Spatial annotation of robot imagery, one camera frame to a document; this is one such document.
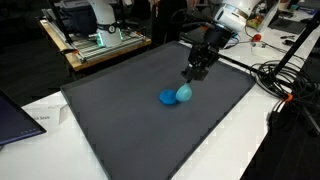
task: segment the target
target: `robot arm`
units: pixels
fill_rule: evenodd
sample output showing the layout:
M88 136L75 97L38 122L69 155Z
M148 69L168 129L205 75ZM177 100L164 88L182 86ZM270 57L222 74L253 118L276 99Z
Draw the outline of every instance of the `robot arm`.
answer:
M116 19L112 7L106 0L87 1L92 6L97 18L98 45L101 47L113 47L121 44L121 34L119 28L116 26Z
M191 80L203 81L210 68L218 59L219 49L225 47L233 33L243 30L246 20L260 0L223 0L214 17L213 24L207 24L208 30L203 44L192 47L189 65L182 71L182 76L189 83Z

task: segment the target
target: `blue plastic egg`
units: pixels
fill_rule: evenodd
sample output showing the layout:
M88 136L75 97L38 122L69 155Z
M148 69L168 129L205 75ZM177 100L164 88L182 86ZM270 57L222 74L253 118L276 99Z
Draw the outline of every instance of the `blue plastic egg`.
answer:
M176 99L179 102L189 101L191 99L191 96L192 96L192 90L188 83L181 86L176 93Z
M173 105L177 103L176 91L171 89L163 90L159 96L160 101L165 105Z

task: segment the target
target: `cable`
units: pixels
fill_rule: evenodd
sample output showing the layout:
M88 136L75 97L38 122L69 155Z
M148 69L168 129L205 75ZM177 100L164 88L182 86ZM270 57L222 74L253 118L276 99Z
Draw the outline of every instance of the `cable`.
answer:
M182 28L187 28L187 27L194 26L194 25L205 26L206 22L191 22L191 23L182 25Z
M244 44L244 43L251 43L251 41L242 41L242 42L232 43L232 44L229 44L229 46L225 47L224 49L221 49L221 51L228 50L228 49L230 49L230 48L232 48L232 47L234 47L234 46L236 46L238 44Z
M258 71L255 73L250 71L258 86L281 100L281 103L274 107L274 111L278 112L283 103L293 105L298 112L301 112L300 106L315 106L312 101L320 98L318 84L313 82L303 69L290 62L276 77L273 70L279 62L272 60L263 64L255 64L252 67L259 66ZM289 90L283 87L279 79L284 79L288 83L286 86Z
M186 22L188 20L188 17L186 16L186 12L188 9L179 9L176 12L174 12L172 14L172 16L170 17L170 23L171 24L182 24L184 22ZM177 14L182 13L182 15L184 15L184 19L181 21L173 21L174 17L177 16Z
M122 33L124 33L125 35L131 37L131 38L140 38L140 36L131 36L131 33L135 33L135 32L141 32L144 36L146 36L147 34L147 29L146 27L141 27L138 29L128 29L128 28L124 28L121 30Z
M245 26L244 30L245 30L247 36L249 36L250 38L253 37L253 36L251 36L251 35L248 33L248 31L247 31L247 25ZM273 49L275 49L275 50L277 50L277 51L279 51L279 52L282 52L282 53L287 53L287 52L288 52L288 51L286 51L286 50L284 50L284 49L281 49L281 48L275 47L275 46L273 46L273 45L270 45L269 43L267 43L267 42L265 42L265 41L260 41L260 42L265 43L267 46L269 46L269 47L271 47L271 48L273 48ZM306 59L304 59L304 58L302 58L302 57L300 57L300 56L297 56L297 55L293 55L293 56L296 57L296 58L299 58L299 59L302 60L303 62L306 61Z
M252 38L252 36L248 33L248 31L247 31L247 25L244 27L244 31L246 32L246 34L247 34L247 36L249 36L249 37L251 37Z
M226 46L226 47L223 48L223 49L230 49L230 48L236 46L237 44L239 44L239 41L240 41L240 40L239 40L238 38L232 38L232 39L236 40L236 42L229 44L228 46Z

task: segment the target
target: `gray mat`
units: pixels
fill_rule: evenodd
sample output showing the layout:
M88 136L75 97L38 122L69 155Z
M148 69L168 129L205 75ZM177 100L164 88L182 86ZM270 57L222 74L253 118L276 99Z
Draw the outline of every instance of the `gray mat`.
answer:
M163 89L184 84L189 51L169 43L62 87L110 179L170 179L254 85L248 74L218 62L205 81L192 82L189 102L161 104Z

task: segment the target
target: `white table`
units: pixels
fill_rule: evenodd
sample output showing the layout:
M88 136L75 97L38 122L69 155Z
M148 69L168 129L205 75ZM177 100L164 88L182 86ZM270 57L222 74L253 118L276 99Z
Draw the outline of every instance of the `white table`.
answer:
M255 34L252 29L248 29L248 33ZM287 35L267 29L262 33L263 40L288 50L289 47L282 45L283 40L274 34ZM307 58L319 34L320 28L309 36L296 54ZM241 39L246 41L249 38L242 32ZM221 53L247 65L268 61L251 55L250 44L239 44ZM302 61L297 58L292 58L290 62L302 65ZM192 154L173 179L239 179L268 132L267 114L277 101L257 85L254 86ZM55 105L66 105L60 92L24 108L42 107L48 110ZM47 134L4 147L0 152L0 179L107 179L70 110L64 108L61 111L64 112L64 120L60 122L58 118L39 121L48 130Z

